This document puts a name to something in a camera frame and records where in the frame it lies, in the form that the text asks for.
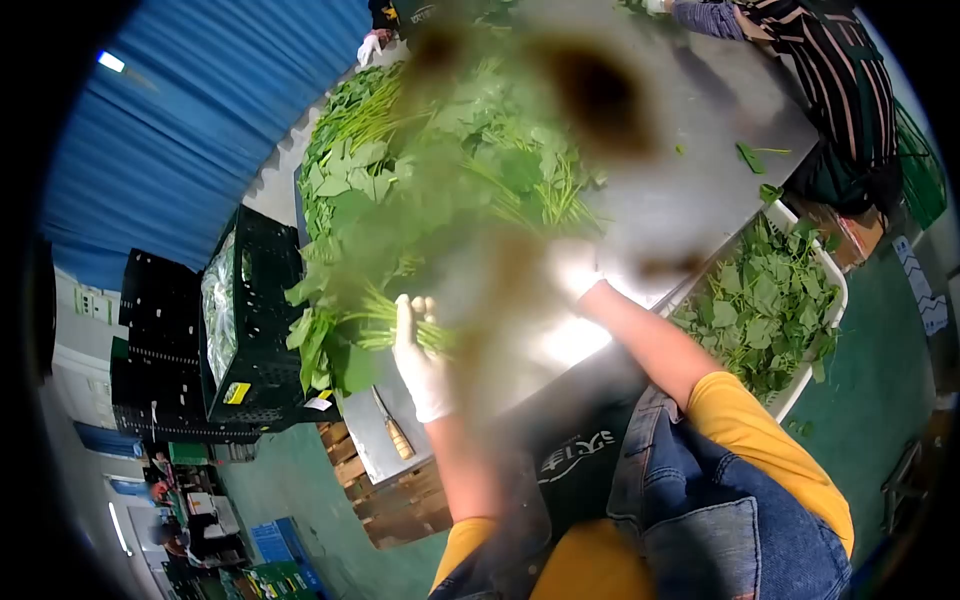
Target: blue crate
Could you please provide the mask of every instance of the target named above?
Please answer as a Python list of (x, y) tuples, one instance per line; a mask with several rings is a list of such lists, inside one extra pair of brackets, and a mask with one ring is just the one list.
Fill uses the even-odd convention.
[(300, 569), (300, 575), (311, 591), (318, 592), (323, 598), (332, 596), (320, 579), (320, 575), (310, 563), (310, 555), (297, 535), (294, 520), (285, 516), (277, 520), (251, 527), (253, 542), (266, 563), (294, 561)]

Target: gloved hand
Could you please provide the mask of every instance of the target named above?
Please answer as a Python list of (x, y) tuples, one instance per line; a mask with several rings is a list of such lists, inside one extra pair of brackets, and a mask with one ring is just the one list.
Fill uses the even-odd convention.
[(417, 408), (417, 420), (421, 423), (445, 417), (454, 411), (446, 361), (417, 343), (414, 311), (424, 313), (424, 319), (434, 323), (433, 309), (432, 298), (425, 300), (416, 297), (410, 302), (409, 296), (401, 294), (396, 299), (394, 360)]
[(640, 4), (647, 10), (647, 14), (665, 14), (670, 12), (664, 6), (666, 0), (643, 0)]
[(546, 249), (547, 276), (571, 304), (598, 281), (596, 249), (587, 240), (567, 238), (550, 242)]
[(363, 43), (357, 48), (357, 62), (360, 63), (360, 66), (367, 66), (370, 63), (370, 57), (373, 56), (374, 50), (376, 54), (383, 56), (383, 51), (380, 50), (380, 36), (376, 30), (368, 33), (363, 38)]

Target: wooden handle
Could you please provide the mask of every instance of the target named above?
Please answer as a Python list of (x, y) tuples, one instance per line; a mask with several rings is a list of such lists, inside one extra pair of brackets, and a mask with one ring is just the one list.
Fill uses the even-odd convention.
[(387, 419), (387, 433), (390, 434), (390, 439), (393, 440), (394, 448), (396, 448), (396, 452), (400, 455), (400, 458), (407, 460), (414, 455), (414, 449), (410, 447), (410, 443), (407, 442), (406, 436), (400, 431), (395, 420)]

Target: hand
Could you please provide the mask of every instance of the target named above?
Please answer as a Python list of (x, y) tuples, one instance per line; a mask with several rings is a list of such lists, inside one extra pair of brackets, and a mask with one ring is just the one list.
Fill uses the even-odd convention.
[(670, 12), (673, 0), (643, 0), (641, 4), (647, 10), (647, 14), (665, 14)]
[(596, 249), (587, 240), (566, 238), (546, 249), (547, 275), (567, 301), (576, 304), (598, 281)]
[(446, 361), (433, 352), (424, 350), (417, 343), (417, 319), (414, 311), (424, 314), (428, 323), (434, 323), (434, 306), (432, 298), (424, 300), (417, 296), (410, 302), (409, 296), (401, 294), (396, 299), (394, 360), (417, 408), (417, 420), (421, 423), (446, 417), (454, 409), (450, 398)]
[(383, 51), (380, 50), (380, 37), (376, 31), (368, 33), (363, 38), (363, 43), (357, 48), (357, 62), (360, 63), (360, 66), (367, 66), (370, 63), (370, 57), (373, 56), (374, 50), (376, 54), (383, 56)]

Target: blue wall panel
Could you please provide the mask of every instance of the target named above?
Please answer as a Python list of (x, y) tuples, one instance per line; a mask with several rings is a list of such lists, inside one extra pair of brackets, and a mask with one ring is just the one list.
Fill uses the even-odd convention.
[(59, 267), (119, 290), (131, 247), (201, 269), (259, 165), (355, 61), (365, 0), (146, 2), (60, 142), (43, 232)]

